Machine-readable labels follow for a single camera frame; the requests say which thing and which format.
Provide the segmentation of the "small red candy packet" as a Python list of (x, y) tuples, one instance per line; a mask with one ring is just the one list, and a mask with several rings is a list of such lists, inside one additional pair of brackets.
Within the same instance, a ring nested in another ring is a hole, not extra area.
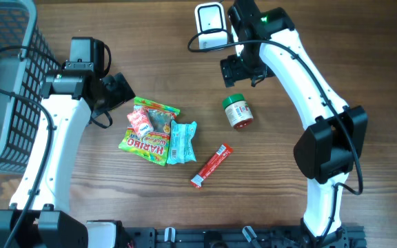
[(139, 138), (143, 138), (154, 131), (154, 126), (150, 121), (149, 111), (146, 107), (135, 109), (127, 115), (127, 118)]

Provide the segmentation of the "green lid sauce jar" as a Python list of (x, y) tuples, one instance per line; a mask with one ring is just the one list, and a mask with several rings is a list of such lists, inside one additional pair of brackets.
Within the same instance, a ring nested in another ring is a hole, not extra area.
[(223, 109), (230, 125), (238, 130), (253, 122), (251, 109), (242, 94), (233, 94), (222, 102)]

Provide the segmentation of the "colourful candy bag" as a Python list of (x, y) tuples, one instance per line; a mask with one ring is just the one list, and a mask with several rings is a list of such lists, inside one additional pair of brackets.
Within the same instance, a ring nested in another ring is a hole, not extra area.
[(181, 113), (180, 109), (136, 96), (134, 111), (143, 109), (153, 130), (145, 136), (139, 135), (129, 125), (119, 149), (136, 154), (149, 162), (165, 166), (170, 146), (171, 122)]

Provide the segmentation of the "red snack packet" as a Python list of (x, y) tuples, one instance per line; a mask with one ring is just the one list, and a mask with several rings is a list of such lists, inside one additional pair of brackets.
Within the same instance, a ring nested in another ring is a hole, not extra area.
[(233, 152), (233, 149), (226, 143), (222, 144), (216, 153), (209, 159), (190, 181), (195, 188), (201, 188), (203, 181), (208, 178), (218, 166)]

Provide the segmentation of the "teal snack pouch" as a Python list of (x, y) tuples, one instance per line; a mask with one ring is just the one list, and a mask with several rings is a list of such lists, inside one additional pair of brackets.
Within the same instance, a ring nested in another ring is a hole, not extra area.
[(177, 123), (171, 121), (170, 147), (167, 164), (187, 163), (194, 161), (196, 157), (192, 146), (192, 139), (196, 133), (197, 123)]

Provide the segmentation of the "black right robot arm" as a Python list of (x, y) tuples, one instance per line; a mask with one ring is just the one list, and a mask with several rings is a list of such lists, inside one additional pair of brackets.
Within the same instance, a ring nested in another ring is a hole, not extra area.
[(350, 107), (329, 86), (307, 55), (293, 21), (283, 8), (261, 12), (252, 0), (238, 0), (227, 11), (232, 46), (221, 61), (226, 87), (250, 79), (256, 85), (275, 76), (294, 104), (304, 129), (294, 159), (307, 178), (305, 233), (317, 243), (341, 227), (343, 190), (363, 192), (360, 156), (368, 115)]

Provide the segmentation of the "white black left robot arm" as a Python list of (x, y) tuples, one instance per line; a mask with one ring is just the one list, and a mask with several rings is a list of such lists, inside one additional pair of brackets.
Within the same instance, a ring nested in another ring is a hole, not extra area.
[(42, 115), (23, 179), (0, 209), (0, 247), (126, 247), (119, 220), (81, 223), (69, 215), (70, 181), (81, 137), (94, 116), (135, 96), (118, 73), (50, 71), (41, 89)]

